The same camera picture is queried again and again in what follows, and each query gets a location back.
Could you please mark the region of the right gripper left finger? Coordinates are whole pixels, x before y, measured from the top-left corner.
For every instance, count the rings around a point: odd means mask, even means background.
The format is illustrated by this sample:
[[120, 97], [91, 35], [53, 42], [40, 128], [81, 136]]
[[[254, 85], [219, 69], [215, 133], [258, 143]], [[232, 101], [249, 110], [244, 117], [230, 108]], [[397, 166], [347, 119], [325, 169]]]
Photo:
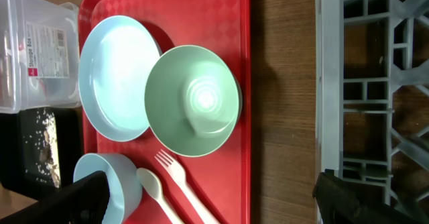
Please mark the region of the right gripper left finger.
[[2, 218], [1, 224], [101, 223], [109, 198], [107, 175], [99, 170]]

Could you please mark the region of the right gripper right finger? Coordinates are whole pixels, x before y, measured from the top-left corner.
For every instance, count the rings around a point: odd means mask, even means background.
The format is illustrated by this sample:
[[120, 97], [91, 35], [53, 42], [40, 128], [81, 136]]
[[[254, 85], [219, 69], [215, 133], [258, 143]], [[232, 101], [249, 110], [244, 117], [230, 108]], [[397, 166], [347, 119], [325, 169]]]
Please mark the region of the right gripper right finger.
[[333, 174], [321, 172], [312, 192], [324, 223], [383, 224], [416, 221], [382, 203], [370, 201]]

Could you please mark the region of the light blue bowl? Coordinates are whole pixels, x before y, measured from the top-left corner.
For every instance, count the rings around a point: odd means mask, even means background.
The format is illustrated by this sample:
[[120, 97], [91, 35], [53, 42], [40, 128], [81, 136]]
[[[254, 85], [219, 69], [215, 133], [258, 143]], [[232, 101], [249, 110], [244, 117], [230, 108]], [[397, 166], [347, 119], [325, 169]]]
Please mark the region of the light blue bowl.
[[76, 163], [73, 181], [96, 171], [107, 175], [110, 198], [102, 224], [122, 224], [136, 210], [142, 198], [135, 164], [122, 154], [83, 155]]

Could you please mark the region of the white plastic spoon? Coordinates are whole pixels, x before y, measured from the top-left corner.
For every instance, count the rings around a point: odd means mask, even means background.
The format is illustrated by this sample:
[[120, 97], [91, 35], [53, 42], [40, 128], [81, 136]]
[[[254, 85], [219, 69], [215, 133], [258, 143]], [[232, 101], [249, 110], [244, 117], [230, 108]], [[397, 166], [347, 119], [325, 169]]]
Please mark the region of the white plastic spoon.
[[138, 168], [136, 175], [146, 193], [158, 203], [171, 223], [184, 224], [175, 210], [164, 198], [162, 184], [158, 176], [146, 168]]

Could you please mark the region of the rice food leftovers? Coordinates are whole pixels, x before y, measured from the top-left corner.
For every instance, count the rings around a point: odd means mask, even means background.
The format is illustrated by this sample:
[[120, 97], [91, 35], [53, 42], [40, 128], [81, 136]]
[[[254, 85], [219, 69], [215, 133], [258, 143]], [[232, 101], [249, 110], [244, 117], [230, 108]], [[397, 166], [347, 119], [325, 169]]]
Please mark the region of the rice food leftovers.
[[35, 181], [61, 187], [56, 118], [51, 109], [21, 112], [23, 165], [27, 176]]

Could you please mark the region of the white plastic fork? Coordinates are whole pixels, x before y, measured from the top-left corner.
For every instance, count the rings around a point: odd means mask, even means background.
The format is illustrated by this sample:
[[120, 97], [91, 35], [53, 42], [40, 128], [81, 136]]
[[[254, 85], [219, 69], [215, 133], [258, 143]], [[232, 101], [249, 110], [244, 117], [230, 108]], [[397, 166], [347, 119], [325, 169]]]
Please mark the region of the white plastic fork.
[[201, 220], [204, 223], [219, 224], [220, 222], [217, 218], [205, 207], [188, 184], [184, 167], [164, 150], [160, 150], [154, 158], [164, 167], [172, 180], [178, 185]]

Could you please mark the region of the mint green bowl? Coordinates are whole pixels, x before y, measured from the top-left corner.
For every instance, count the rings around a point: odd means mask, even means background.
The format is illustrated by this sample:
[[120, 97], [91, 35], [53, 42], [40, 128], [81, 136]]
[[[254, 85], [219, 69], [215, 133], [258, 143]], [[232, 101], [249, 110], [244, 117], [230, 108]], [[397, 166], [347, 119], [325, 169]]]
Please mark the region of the mint green bowl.
[[243, 104], [241, 87], [226, 63], [196, 45], [163, 53], [145, 86], [152, 132], [170, 151], [201, 157], [231, 136]]

